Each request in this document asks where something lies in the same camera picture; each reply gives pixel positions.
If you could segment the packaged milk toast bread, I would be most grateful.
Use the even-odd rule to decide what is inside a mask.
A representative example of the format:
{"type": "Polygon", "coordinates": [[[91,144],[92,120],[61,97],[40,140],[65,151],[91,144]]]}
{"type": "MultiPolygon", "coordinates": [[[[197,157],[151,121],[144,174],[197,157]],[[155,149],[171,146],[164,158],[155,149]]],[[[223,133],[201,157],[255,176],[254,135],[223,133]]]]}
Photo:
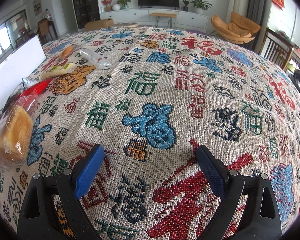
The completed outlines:
{"type": "Polygon", "coordinates": [[[30,109],[38,95],[23,95],[0,118],[0,170],[23,165],[34,127],[30,109]]]}

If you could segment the blue white snack bag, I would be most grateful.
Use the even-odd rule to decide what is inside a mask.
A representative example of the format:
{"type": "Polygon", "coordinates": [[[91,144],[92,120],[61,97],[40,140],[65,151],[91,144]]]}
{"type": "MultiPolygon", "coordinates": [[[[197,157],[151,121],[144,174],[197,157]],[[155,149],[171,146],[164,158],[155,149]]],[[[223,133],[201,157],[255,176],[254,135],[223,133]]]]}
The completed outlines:
{"type": "Polygon", "coordinates": [[[21,85],[22,85],[23,90],[27,90],[37,83],[38,83],[37,80],[29,79],[28,77],[23,77],[21,80],[21,85]]]}

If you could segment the red snack packet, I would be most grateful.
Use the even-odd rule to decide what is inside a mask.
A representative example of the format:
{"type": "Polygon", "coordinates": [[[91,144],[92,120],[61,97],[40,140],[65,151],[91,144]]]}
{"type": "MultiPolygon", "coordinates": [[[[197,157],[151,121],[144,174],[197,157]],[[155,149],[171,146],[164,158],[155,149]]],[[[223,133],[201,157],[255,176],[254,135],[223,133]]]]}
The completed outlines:
{"type": "Polygon", "coordinates": [[[47,86],[50,84],[51,81],[52,78],[36,83],[30,88],[24,90],[21,93],[20,98],[25,98],[25,99],[37,98],[47,88],[47,86]]]}

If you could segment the dark wooden chair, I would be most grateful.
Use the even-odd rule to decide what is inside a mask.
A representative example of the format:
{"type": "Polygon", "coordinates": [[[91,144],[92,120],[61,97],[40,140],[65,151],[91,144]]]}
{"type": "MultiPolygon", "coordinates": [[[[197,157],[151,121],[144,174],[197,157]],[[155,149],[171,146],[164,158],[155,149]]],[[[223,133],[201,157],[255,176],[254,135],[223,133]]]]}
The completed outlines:
{"type": "Polygon", "coordinates": [[[267,28],[259,54],[286,71],[293,50],[293,46],[280,34],[267,28]]]}

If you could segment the clear plastic snack pack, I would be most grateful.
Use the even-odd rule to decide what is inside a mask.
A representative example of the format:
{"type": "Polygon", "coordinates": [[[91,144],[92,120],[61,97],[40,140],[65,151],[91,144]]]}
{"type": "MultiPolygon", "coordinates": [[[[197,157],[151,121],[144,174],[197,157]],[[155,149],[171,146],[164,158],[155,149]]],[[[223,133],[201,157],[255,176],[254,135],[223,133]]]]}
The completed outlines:
{"type": "Polygon", "coordinates": [[[84,59],[91,62],[97,69],[110,69],[112,67],[112,64],[107,59],[87,48],[81,49],[79,53],[84,59]]]}

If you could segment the orange sausage snack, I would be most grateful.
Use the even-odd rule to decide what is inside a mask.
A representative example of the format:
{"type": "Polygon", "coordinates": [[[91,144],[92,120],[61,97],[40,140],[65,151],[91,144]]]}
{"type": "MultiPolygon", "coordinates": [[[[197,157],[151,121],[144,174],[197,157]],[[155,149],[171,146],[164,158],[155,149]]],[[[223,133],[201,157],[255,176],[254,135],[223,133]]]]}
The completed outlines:
{"type": "Polygon", "coordinates": [[[73,50],[73,46],[68,46],[67,48],[65,48],[61,53],[61,59],[62,60],[66,59],[70,55],[72,50],[73,50]]]}

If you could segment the orange lounge chair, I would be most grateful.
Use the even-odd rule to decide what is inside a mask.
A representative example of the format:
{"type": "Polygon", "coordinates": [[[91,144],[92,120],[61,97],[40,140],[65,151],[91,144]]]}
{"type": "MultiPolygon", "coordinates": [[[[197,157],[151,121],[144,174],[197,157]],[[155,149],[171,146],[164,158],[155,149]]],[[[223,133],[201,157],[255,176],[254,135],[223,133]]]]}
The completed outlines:
{"type": "Polygon", "coordinates": [[[261,30],[259,24],[234,11],[231,13],[229,23],[225,23],[219,16],[214,15],[211,18],[211,24],[222,38],[233,44],[249,43],[261,30]]]}

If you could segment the dining table with chairs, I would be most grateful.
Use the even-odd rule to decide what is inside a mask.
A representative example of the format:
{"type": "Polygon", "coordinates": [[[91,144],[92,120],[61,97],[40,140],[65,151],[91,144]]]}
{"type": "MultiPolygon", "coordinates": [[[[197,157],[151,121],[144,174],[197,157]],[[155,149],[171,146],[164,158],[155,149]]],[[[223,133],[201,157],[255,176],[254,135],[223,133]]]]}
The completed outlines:
{"type": "Polygon", "coordinates": [[[18,31],[18,35],[23,41],[27,41],[30,38],[38,35],[42,44],[46,44],[48,41],[58,39],[58,34],[54,22],[46,18],[38,22],[37,29],[28,30],[26,27],[23,27],[18,31]]]}

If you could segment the white tv cabinet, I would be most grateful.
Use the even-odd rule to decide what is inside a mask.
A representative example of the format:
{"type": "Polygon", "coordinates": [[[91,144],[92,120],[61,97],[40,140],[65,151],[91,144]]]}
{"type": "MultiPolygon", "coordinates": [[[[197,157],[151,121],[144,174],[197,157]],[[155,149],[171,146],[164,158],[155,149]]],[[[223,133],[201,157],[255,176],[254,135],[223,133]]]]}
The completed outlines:
{"type": "Polygon", "coordinates": [[[136,22],[138,25],[207,31],[209,17],[194,12],[172,9],[124,9],[100,14],[102,20],[112,18],[114,23],[136,22]]]}

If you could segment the grey curtain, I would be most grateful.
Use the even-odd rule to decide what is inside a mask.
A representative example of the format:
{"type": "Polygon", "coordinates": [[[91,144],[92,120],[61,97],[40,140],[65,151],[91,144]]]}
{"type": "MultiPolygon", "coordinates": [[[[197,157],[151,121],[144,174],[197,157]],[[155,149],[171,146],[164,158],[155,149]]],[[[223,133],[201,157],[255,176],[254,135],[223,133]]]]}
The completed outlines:
{"type": "Polygon", "coordinates": [[[259,53],[269,21],[271,0],[249,0],[247,18],[261,26],[255,39],[248,43],[248,49],[259,53]]]}

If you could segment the potted green plant right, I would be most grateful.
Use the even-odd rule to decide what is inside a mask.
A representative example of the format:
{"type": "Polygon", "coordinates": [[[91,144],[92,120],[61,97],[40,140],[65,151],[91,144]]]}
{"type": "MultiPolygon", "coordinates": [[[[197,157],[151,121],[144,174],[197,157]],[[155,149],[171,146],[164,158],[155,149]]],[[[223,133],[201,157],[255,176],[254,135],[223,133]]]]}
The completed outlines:
{"type": "Polygon", "coordinates": [[[191,4],[193,4],[193,7],[195,8],[195,12],[197,14],[203,14],[208,9],[212,8],[213,5],[209,3],[208,1],[204,0],[192,0],[191,4]]]}

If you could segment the potted green plant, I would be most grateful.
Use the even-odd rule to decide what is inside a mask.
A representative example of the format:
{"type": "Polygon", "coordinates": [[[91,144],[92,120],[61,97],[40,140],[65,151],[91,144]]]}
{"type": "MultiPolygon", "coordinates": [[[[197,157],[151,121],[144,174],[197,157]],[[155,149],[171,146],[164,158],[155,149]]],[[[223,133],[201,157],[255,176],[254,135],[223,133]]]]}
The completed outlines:
{"type": "Polygon", "coordinates": [[[191,4],[193,4],[193,7],[195,8],[195,12],[197,14],[203,14],[208,9],[212,8],[213,5],[209,3],[208,1],[204,0],[192,0],[191,4]]]}
{"type": "Polygon", "coordinates": [[[128,9],[131,2],[132,0],[117,0],[117,4],[120,5],[121,9],[128,9]]]}

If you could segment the red flower vase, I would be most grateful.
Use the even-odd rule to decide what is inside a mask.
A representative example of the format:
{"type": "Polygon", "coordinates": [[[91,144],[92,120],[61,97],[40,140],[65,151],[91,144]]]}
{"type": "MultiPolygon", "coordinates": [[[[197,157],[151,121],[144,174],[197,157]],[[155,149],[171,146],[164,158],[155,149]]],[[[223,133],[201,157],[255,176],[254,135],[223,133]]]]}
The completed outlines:
{"type": "Polygon", "coordinates": [[[102,5],[105,7],[105,11],[109,12],[112,10],[113,0],[101,0],[102,5]]]}

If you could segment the dark glass display cabinet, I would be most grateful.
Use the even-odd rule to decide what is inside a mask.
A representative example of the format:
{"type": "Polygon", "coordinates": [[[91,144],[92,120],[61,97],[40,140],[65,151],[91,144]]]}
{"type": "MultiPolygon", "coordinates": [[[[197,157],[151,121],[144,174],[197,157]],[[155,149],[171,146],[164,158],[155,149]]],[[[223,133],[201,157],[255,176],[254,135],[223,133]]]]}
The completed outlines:
{"type": "Polygon", "coordinates": [[[100,19],[98,0],[72,0],[78,29],[100,19]]]}

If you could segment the potted green plant left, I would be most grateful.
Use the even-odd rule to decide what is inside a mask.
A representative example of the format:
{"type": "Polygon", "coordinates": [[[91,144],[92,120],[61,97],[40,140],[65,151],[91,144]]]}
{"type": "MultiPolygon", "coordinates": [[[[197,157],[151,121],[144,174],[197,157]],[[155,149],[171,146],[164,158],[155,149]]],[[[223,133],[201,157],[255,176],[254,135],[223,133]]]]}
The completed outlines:
{"type": "Polygon", "coordinates": [[[117,0],[117,4],[120,5],[121,9],[128,9],[131,2],[132,0],[117,0]]]}

